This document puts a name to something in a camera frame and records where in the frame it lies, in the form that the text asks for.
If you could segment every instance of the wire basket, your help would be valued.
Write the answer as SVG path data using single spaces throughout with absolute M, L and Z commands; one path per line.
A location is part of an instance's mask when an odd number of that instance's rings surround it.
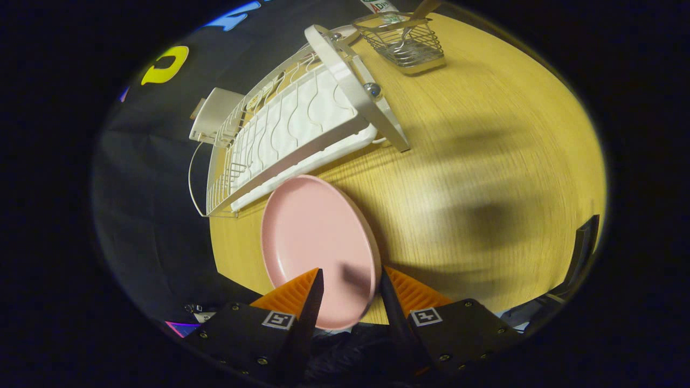
M 428 19 L 411 17 L 403 12 L 379 12 L 354 20 L 353 26 L 376 52 L 405 74 L 444 65 L 443 49 Z

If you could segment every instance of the wooden table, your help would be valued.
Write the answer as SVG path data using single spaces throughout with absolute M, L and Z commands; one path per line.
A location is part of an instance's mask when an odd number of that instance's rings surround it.
M 604 222 L 602 151 L 546 68 L 468 24 L 429 17 L 445 68 L 410 77 L 363 39 L 353 45 L 412 149 L 371 145 L 313 174 L 361 208 L 384 264 L 501 311 L 561 283 L 575 230 L 594 214 Z M 218 271 L 259 293 L 273 289 L 260 244 L 266 199 L 239 219 L 210 219 Z M 362 322 L 388 322 L 379 296 Z

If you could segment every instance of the dish rack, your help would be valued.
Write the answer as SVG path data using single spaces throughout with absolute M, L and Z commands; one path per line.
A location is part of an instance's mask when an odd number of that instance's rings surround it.
M 377 132 L 400 152 L 410 148 L 386 99 L 365 89 L 374 79 L 359 55 L 321 26 L 304 36 L 308 44 L 247 96 L 216 88 L 201 105 L 189 136 L 199 145 L 188 184 L 202 217 L 237 217 L 283 181 L 367 146 Z M 191 171 L 205 143 L 213 149 L 202 212 Z

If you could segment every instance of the orange gripper pad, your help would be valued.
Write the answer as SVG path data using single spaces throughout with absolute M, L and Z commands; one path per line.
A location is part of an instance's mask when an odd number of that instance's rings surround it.
M 406 317 L 410 315 L 410 310 L 439 307 L 453 302 L 440 292 L 409 275 L 388 266 L 384 266 L 384 269 L 393 283 L 397 301 Z
M 314 279 L 318 272 L 318 268 L 305 272 L 259 299 L 256 299 L 250 306 L 278 311 L 280 313 L 295 314 L 297 319 L 299 319 L 299 315 L 304 308 L 306 297 L 309 295 L 309 290 L 311 290 L 311 285 L 314 283 Z

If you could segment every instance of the pink plate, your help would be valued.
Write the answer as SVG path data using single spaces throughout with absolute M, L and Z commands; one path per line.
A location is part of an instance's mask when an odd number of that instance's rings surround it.
M 316 267 L 324 270 L 316 327 L 346 329 L 366 313 L 381 279 L 379 249 L 343 192 L 311 175 L 286 180 L 268 198 L 261 242 L 274 287 Z

